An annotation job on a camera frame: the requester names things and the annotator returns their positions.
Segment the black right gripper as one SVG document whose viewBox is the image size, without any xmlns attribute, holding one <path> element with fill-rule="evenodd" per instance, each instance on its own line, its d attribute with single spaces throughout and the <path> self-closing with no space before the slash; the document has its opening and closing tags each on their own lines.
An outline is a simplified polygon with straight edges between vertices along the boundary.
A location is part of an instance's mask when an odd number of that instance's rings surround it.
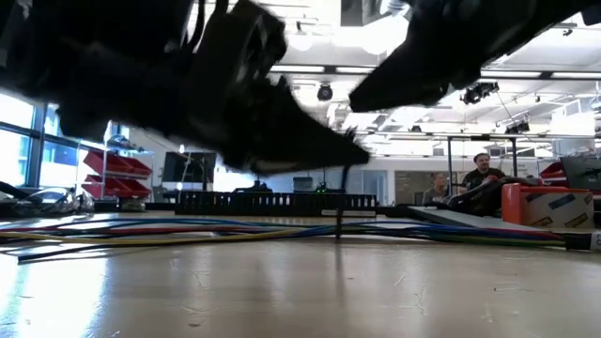
<svg viewBox="0 0 601 338">
<path fill-rule="evenodd" d="M 555 3 L 538 0 L 416 1 L 408 41 L 349 93 L 355 113 L 433 104 L 465 86 L 487 62 L 555 23 Z"/>
</svg>

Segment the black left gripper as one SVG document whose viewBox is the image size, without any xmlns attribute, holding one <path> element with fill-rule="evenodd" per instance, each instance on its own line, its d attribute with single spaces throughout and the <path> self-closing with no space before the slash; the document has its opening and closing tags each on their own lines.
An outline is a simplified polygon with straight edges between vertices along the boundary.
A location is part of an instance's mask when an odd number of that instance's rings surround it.
<svg viewBox="0 0 601 338">
<path fill-rule="evenodd" d="M 226 136 L 225 165 L 270 176 L 368 163 L 370 155 L 354 141 L 355 132 L 338 133 L 313 119 L 285 77 L 276 84 L 256 80 L 287 49 L 285 23 L 268 9 L 254 1 L 233 7 L 216 1 L 193 47 L 186 76 L 187 123 L 193 136 L 207 142 Z"/>
</svg>

